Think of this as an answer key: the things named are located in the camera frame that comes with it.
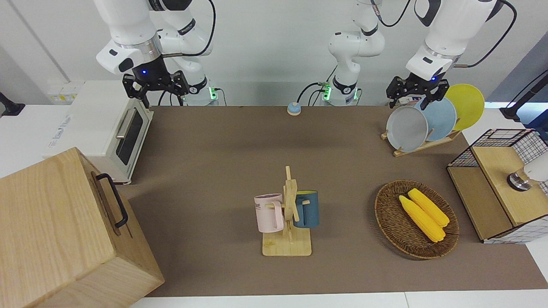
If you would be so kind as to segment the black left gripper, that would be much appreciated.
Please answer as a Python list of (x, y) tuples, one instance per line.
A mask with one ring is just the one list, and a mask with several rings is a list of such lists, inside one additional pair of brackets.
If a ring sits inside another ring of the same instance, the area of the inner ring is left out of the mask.
[(430, 80), (424, 80), (416, 74), (410, 73), (407, 78), (395, 76), (386, 88), (389, 107), (393, 109), (398, 99), (409, 95), (424, 95), (420, 101), (420, 110), (424, 111), (433, 101), (440, 101), (450, 88), (448, 80), (443, 78), (444, 73)]

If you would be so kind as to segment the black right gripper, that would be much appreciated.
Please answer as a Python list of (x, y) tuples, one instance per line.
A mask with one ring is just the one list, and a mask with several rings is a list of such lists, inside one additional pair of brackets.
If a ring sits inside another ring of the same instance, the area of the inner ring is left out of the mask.
[(184, 106), (185, 95), (190, 93), (190, 86), (182, 70), (159, 77), (153, 76), (150, 72), (147, 72), (145, 75), (137, 74), (135, 76), (124, 74), (122, 84), (127, 96), (131, 99), (139, 99), (142, 101), (146, 109), (149, 109), (149, 100), (147, 98), (147, 93), (149, 91), (160, 90), (174, 94), (181, 107)]

